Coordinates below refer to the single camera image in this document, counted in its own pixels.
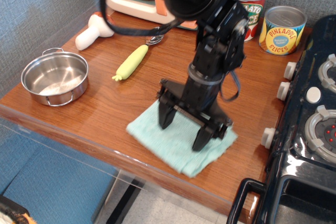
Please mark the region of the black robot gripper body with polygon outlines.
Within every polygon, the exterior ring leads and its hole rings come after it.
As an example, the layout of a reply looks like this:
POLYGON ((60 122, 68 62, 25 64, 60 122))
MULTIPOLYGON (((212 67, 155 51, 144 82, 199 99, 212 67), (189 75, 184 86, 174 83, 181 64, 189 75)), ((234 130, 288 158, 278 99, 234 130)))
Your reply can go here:
POLYGON ((213 127, 214 138, 224 138, 226 130, 232 125, 232 120, 217 103, 224 78, 223 74, 217 74, 212 79, 204 79, 190 73, 185 84, 161 79, 157 98, 159 102, 182 111, 200 125, 213 127))

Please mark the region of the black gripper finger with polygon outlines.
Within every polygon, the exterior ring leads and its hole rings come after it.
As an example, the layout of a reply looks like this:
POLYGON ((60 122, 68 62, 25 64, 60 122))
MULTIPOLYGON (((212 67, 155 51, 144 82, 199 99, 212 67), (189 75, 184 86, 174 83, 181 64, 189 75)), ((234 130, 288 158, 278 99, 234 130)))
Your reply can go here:
POLYGON ((159 103, 159 125, 164 130, 172 122, 175 117, 176 110, 169 104, 159 103))
POLYGON ((192 150, 196 152, 201 151, 207 145, 207 143, 213 138, 214 132, 215 130, 213 127, 209 125, 202 126, 196 135, 196 139, 192 146, 192 150))

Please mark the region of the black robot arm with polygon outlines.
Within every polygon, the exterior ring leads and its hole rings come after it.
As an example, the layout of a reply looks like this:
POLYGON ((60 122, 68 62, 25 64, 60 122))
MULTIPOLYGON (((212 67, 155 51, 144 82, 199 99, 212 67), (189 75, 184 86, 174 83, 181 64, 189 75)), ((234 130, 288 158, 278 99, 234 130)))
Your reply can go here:
POLYGON ((228 74, 245 59, 248 14, 239 0, 164 0, 179 22, 196 21, 196 53, 185 84, 161 80, 159 124, 167 128, 176 112, 197 122, 192 149, 202 150, 213 138, 223 138, 232 124, 217 103, 228 74))

